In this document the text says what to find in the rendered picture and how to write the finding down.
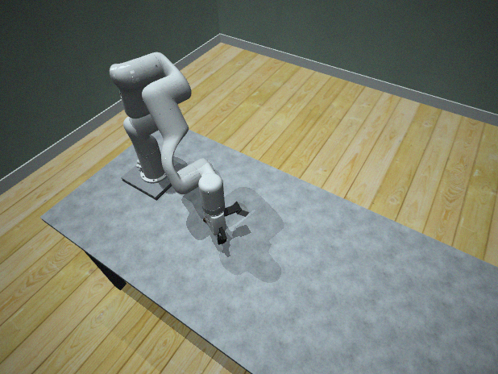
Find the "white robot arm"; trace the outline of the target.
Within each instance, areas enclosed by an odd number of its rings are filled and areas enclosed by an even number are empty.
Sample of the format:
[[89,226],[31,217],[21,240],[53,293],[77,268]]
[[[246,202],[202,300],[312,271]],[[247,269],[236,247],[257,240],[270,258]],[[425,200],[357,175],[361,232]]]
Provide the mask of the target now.
[[[175,170],[174,151],[189,130],[178,104],[188,100],[192,93],[181,71],[164,54],[153,52],[112,64],[110,77],[119,89],[128,116],[123,126],[138,156],[136,167],[141,169],[142,179],[157,183],[167,177],[179,194],[199,187],[206,214],[224,212],[225,217],[233,213],[246,217],[250,212],[243,203],[236,202],[225,208],[222,178],[207,159],[201,158]],[[160,131],[164,140],[161,153],[156,138],[151,135],[156,131]]]

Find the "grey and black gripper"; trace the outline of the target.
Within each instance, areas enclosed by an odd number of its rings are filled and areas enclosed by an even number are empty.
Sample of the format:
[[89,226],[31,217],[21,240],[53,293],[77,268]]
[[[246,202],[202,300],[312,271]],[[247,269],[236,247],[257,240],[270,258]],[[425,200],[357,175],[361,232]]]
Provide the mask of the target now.
[[[227,240],[226,233],[225,233],[226,220],[225,220],[224,212],[221,212],[218,215],[208,215],[204,212],[204,217],[205,217],[205,220],[206,220],[212,234],[218,236],[218,245],[224,244]],[[221,233],[221,236],[219,236],[220,233]]]

